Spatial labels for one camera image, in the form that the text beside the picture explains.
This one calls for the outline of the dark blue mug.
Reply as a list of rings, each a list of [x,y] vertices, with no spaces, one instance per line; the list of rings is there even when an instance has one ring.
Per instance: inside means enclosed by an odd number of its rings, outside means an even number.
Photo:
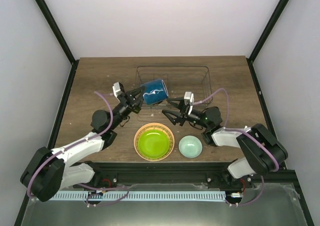
[[[157,104],[166,100],[169,96],[166,84],[162,79],[155,79],[141,85],[145,88],[143,93],[144,102],[147,105]]]

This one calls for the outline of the grey wire dish rack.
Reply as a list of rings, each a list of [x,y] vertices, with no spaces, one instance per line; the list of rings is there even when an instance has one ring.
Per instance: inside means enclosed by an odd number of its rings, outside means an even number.
[[[186,91],[200,101],[212,94],[209,68],[200,65],[142,65],[135,74],[135,84],[162,79],[170,98],[183,97]]]

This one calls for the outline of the pale green dotted bowl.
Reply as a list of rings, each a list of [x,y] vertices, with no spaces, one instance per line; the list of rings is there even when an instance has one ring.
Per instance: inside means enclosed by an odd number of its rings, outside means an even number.
[[[203,145],[197,137],[189,135],[180,140],[178,149],[183,156],[193,159],[201,154]]]

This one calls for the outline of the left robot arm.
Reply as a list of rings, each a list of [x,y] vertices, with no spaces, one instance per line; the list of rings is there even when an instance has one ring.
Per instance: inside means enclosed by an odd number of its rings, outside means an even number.
[[[112,88],[119,103],[114,109],[98,110],[92,115],[92,131],[65,146],[51,150],[42,147],[35,152],[20,178],[29,198],[46,202],[59,190],[73,185],[86,183],[91,188],[97,188],[101,184],[102,175],[91,163],[78,162],[113,143],[117,136],[115,128],[129,119],[130,113],[140,112],[146,90],[141,86],[124,91],[119,82]]]

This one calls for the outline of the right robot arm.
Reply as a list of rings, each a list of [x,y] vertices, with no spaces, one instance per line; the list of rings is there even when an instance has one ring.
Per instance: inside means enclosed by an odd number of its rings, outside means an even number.
[[[222,126],[221,112],[216,106],[198,111],[188,99],[169,98],[167,103],[176,110],[164,109],[162,113],[173,125],[182,126],[189,122],[203,129],[201,136],[206,144],[242,150],[244,157],[234,160],[218,174],[218,180],[229,188],[236,186],[245,176],[265,176],[278,171],[288,158],[285,147],[263,124],[230,129]]]

